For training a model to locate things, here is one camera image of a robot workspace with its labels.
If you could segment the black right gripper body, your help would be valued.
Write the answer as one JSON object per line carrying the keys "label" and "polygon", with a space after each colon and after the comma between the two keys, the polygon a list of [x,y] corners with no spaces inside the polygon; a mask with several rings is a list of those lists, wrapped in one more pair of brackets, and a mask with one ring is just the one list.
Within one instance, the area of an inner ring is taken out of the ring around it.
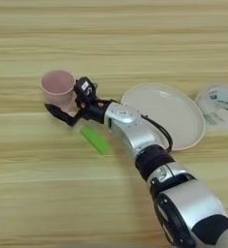
{"label": "black right gripper body", "polygon": [[111,101],[96,100],[91,103],[87,103],[86,101],[80,102],[79,100],[76,100],[76,103],[82,118],[103,124],[105,112]]}

